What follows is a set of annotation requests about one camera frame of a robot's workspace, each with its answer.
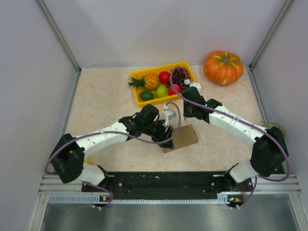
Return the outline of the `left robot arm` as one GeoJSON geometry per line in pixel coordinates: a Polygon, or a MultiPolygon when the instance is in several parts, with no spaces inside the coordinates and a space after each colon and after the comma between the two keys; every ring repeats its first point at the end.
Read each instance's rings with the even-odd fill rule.
{"type": "Polygon", "coordinates": [[[148,104],[140,112],[119,119],[114,124],[82,136],[73,137],[70,133],[63,135],[58,141],[50,163],[62,183],[75,180],[100,185],[109,177],[101,166],[87,163],[90,155],[116,143],[126,142],[145,134],[151,143],[162,148],[172,149],[173,127],[168,123],[176,117],[176,112],[165,108],[159,111],[148,104]]]}

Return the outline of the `brown cardboard express box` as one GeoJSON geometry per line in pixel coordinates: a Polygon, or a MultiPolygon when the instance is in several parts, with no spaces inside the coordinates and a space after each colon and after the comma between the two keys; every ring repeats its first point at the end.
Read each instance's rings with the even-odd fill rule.
{"type": "Polygon", "coordinates": [[[199,139],[192,125],[186,125],[179,128],[178,133],[173,138],[173,149],[164,148],[164,153],[169,153],[184,147],[198,143],[199,139]]]}

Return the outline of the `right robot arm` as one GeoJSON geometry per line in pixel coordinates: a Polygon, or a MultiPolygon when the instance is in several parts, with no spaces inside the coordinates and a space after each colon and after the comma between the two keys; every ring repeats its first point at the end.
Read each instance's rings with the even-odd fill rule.
{"type": "Polygon", "coordinates": [[[217,126],[240,139],[251,149],[250,159],[236,164],[227,172],[227,176],[236,183],[255,176],[269,177],[289,156],[282,131],[278,127],[254,125],[214,99],[205,101],[196,87],[186,88],[181,97],[184,100],[185,117],[217,126]]]}

